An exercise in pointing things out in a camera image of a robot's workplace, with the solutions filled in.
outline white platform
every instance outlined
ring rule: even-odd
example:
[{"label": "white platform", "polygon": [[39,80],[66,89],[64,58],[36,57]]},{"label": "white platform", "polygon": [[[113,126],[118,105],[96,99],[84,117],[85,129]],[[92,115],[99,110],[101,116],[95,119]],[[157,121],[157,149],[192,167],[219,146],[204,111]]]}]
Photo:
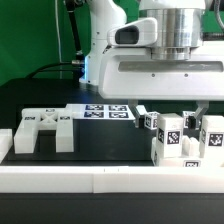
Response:
[{"label": "white platform", "polygon": [[0,167],[1,193],[224,193],[224,169]]}]

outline white h-shaped block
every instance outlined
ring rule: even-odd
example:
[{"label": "white h-shaped block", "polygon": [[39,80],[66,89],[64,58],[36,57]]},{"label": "white h-shaped block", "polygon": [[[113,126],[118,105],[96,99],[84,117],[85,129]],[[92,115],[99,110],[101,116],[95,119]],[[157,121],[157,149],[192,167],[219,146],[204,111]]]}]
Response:
[{"label": "white h-shaped block", "polygon": [[15,153],[33,153],[38,135],[40,113],[27,112],[14,137]]},{"label": "white h-shaped block", "polygon": [[25,109],[14,137],[15,153],[33,153],[39,130],[56,130],[56,152],[74,151],[72,111]]}]

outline green background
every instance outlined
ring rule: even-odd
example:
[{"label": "green background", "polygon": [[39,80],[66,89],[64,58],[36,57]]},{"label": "green background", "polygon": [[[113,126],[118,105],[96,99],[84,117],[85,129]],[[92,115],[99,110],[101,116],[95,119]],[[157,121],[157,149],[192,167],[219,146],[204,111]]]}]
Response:
[{"label": "green background", "polygon": [[[115,0],[128,15],[128,22],[137,18],[135,0]],[[63,0],[58,0],[63,61],[75,55],[69,19]],[[55,22],[55,0],[0,1],[0,84],[25,77],[35,69],[59,61]],[[76,10],[81,45],[85,54],[90,50],[89,8]],[[204,30],[219,31],[213,12],[204,16]],[[38,77],[59,78],[59,74]]]}]

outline cable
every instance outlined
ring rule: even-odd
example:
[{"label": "cable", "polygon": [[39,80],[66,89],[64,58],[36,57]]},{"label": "cable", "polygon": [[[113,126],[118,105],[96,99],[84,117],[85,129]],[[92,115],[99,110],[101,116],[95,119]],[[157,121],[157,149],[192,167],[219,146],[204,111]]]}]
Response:
[{"label": "cable", "polygon": [[47,68],[57,67],[57,66],[61,66],[61,65],[72,65],[72,63],[71,62],[60,62],[60,63],[53,63],[53,64],[45,65],[45,66],[38,68],[34,72],[31,72],[30,74],[28,74],[26,76],[26,78],[32,79],[38,72],[41,72]]},{"label": "cable", "polygon": [[216,20],[217,20],[220,28],[224,32],[224,24],[222,22],[222,19],[221,19],[221,16],[220,16],[220,10],[219,10],[220,2],[221,2],[221,0],[215,0],[215,3],[214,3],[214,12],[215,12]]},{"label": "cable", "polygon": [[[59,61],[62,62],[62,48],[61,48],[61,34],[59,27],[59,13],[58,13],[58,0],[55,0],[55,21],[56,21],[56,31],[57,31],[57,39],[58,39],[58,55]],[[60,72],[60,79],[63,78],[62,71]]]}]

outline white cube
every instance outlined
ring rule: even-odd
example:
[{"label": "white cube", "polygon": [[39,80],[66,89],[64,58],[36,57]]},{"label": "white cube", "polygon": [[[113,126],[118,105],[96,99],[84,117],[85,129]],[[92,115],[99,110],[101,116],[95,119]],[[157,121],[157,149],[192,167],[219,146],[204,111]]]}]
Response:
[{"label": "white cube", "polygon": [[199,157],[199,141],[196,138],[183,137],[183,155],[188,157]]},{"label": "white cube", "polygon": [[148,112],[145,114],[145,127],[150,130],[156,130],[157,129],[157,116],[158,112]]},{"label": "white cube", "polygon": [[200,156],[211,160],[224,158],[224,118],[203,116],[200,133]]},{"label": "white cube", "polygon": [[156,149],[161,158],[181,156],[182,136],[182,117],[174,113],[158,115]]}]

